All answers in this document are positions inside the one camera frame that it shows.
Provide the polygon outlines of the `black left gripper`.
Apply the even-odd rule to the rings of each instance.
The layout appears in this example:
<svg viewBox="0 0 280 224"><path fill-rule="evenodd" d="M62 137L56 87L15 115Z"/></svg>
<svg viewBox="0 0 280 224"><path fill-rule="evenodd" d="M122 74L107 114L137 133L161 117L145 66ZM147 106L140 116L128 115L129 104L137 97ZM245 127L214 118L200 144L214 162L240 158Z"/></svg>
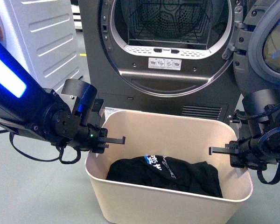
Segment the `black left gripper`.
<svg viewBox="0 0 280 224"><path fill-rule="evenodd" d="M78 148L82 151L90 151L92 153L103 154L105 151L105 143L112 144L125 144L126 137L123 136L121 139L108 138L108 130L99 126L87 125L88 133L82 138Z"/></svg>

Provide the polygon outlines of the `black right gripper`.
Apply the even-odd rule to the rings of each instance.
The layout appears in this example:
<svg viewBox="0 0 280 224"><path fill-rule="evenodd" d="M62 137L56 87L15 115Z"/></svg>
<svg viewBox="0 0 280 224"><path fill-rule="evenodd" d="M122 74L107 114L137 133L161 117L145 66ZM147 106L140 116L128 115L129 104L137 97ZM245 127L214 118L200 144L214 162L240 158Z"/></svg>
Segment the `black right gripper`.
<svg viewBox="0 0 280 224"><path fill-rule="evenodd" d="M251 137L242 137L237 141L230 141L226 148L209 147L209 154L229 154L230 165L234 168L259 168L259 160L253 155L250 143Z"/></svg>

